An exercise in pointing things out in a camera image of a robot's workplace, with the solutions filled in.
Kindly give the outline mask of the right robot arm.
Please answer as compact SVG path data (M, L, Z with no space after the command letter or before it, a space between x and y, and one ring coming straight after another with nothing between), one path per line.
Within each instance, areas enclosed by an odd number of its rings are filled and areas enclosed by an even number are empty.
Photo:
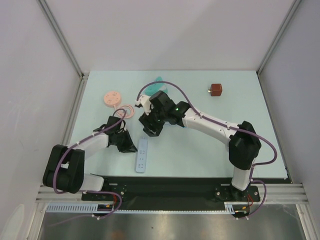
M135 106L144 110L138 120L149 137L159 136L164 124L169 123L199 131L225 144L233 165L229 194L236 201L247 199L253 161L262 147L251 123L228 124L218 118L209 118L194 110L188 102L174 103L162 90L152 96L141 95Z

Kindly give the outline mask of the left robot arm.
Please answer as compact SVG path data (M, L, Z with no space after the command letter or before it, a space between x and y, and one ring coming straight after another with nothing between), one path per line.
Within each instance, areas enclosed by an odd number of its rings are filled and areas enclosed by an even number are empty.
M52 148L42 177L43 185L53 188L57 194L89 190L98 199L107 199L111 188L104 184L102 177L85 173L85 161L110 146L115 146L120 153L138 151L125 120L112 115L86 138L72 145L57 144Z

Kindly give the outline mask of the teal triangular power strip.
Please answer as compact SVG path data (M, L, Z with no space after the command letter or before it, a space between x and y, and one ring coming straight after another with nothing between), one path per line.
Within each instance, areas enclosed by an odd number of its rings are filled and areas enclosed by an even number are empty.
M151 84L148 87L145 88L144 94L147 96L152 96L158 91L162 91L164 93L168 93L168 88L165 83L163 83L163 78L161 76L158 76L154 80L155 84Z

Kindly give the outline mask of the light blue power strip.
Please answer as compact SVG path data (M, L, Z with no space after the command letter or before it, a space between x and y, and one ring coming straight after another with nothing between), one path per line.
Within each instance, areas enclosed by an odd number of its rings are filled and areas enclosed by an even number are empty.
M138 142L138 149L135 162L135 172L143 174L147 165L148 140L141 138Z

